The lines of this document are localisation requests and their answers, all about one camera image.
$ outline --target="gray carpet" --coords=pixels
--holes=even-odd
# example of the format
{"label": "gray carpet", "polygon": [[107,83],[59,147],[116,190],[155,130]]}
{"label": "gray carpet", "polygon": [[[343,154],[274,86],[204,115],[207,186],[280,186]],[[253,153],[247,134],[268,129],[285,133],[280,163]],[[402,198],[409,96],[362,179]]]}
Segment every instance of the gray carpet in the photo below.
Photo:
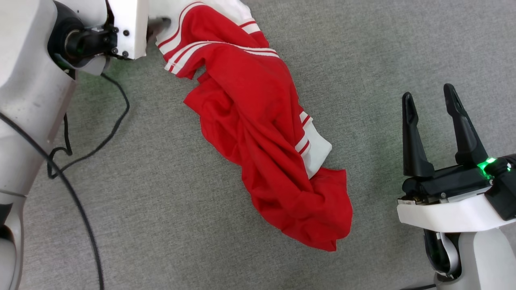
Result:
{"label": "gray carpet", "polygon": [[[374,289],[431,281],[422,231],[398,222],[401,96],[410,90],[437,168],[454,164],[449,82],[490,155],[516,152],[516,5],[512,0],[247,1],[296,82],[301,105],[348,170],[351,234],[327,253],[268,225],[239,167],[202,137],[182,103],[196,82],[148,57],[116,61],[132,107],[113,141],[68,170],[100,246],[106,289]],[[69,109],[75,156],[123,111],[107,81],[81,75]],[[63,144],[59,138],[57,144]],[[69,157],[59,156],[64,165]],[[96,289],[93,256],[62,183],[42,168],[25,206],[21,289]],[[516,244],[516,227],[504,228]]]}

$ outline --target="red garment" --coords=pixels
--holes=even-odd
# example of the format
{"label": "red garment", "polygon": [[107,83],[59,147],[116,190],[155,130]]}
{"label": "red garment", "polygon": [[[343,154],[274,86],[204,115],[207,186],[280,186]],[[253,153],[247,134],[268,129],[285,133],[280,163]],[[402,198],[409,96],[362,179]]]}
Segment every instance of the red garment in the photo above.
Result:
{"label": "red garment", "polygon": [[158,47],[177,77],[192,79],[206,66],[184,101],[199,114],[204,137],[242,167],[265,220],[308,246],[335,251],[351,227],[346,172],[320,168],[331,145],[299,106],[287,66],[254,19],[238,25],[202,2],[181,8]]}

